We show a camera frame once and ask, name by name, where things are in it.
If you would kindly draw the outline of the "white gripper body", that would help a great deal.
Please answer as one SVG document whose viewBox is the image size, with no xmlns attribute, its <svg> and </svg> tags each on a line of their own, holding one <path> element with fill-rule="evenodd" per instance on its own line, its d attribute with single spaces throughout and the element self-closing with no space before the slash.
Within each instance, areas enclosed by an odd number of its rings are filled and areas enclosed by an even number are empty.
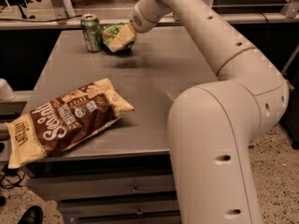
<svg viewBox="0 0 299 224">
<path fill-rule="evenodd" d="M 135 5 L 129 14 L 129 22 L 134 27 L 134 29 L 140 33 L 144 34 L 150 31 L 156 26 L 155 22 L 148 21 L 141 13 L 139 5 Z"/>
</svg>

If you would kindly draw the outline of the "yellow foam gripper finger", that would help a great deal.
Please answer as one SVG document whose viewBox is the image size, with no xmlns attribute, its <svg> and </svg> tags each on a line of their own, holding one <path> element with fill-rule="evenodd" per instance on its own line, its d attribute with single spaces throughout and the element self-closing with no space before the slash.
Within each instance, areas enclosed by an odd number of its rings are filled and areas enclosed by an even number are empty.
<svg viewBox="0 0 299 224">
<path fill-rule="evenodd" d="M 119 51 L 135 40 L 135 29 L 131 24 L 113 25 L 110 29 L 112 33 L 108 48 L 112 52 Z"/>
</svg>

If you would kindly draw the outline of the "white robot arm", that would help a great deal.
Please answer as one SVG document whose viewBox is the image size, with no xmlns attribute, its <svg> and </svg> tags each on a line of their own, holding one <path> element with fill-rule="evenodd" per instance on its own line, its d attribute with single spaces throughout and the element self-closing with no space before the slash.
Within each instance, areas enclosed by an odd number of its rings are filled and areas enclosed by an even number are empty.
<svg viewBox="0 0 299 224">
<path fill-rule="evenodd" d="M 146 33 L 170 12 L 218 78 L 184 91 L 169 111 L 168 145 L 182 224 L 263 224 L 249 145 L 285 113 L 288 84 L 202 0 L 139 0 L 129 22 Z"/>
</svg>

